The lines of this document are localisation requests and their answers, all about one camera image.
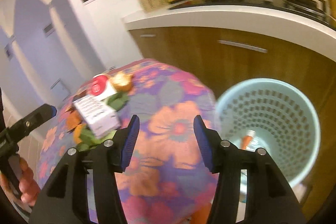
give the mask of floral tablecloth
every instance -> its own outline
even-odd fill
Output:
[[[119,69],[133,73],[129,102],[118,115],[123,127],[136,114],[140,133],[130,166],[116,174],[129,224],[173,224],[190,216],[214,196],[217,177],[204,166],[193,131],[200,114],[215,127],[212,92],[192,74],[144,59]],[[38,166],[38,183],[46,183],[68,148],[75,146],[65,125],[65,106],[48,131]],[[90,219],[97,223],[92,177],[88,176]]]

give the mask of door handle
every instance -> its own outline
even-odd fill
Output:
[[[141,34],[140,37],[156,37],[155,34]]]
[[[251,46],[248,44],[243,44],[243,43],[238,43],[238,42],[233,42],[233,41],[227,41],[227,40],[218,40],[218,43],[225,44],[225,45],[230,45],[230,46],[235,46],[235,47],[240,47],[240,48],[246,48],[249,50],[253,50],[256,52],[262,52],[262,53],[267,53],[267,50],[264,48],[259,48],[255,46]]]

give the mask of purple floral fabric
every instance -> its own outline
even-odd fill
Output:
[[[123,127],[132,115],[140,118],[130,166],[116,174],[125,216],[129,224],[177,223],[210,202],[215,193],[217,177],[204,166],[193,131],[198,114],[208,128],[216,129],[214,96],[192,74],[155,60],[122,70],[134,74],[134,88],[119,118]],[[67,133],[65,108],[42,147],[40,187],[66,150],[75,146],[72,133]],[[98,223],[92,175],[87,184],[90,218]]]

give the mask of light blue plastic basket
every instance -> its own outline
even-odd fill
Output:
[[[247,147],[264,147],[290,186],[310,172],[320,147],[320,123],[314,106],[297,88],[274,79],[250,79],[228,89],[218,99],[219,135],[240,147],[249,129],[256,132]],[[246,194],[246,176],[241,175]]]

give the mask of gas stove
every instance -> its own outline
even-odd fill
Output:
[[[336,30],[336,22],[326,13],[326,2],[324,0],[191,0],[169,9],[207,5],[242,5],[282,10],[310,18]]]

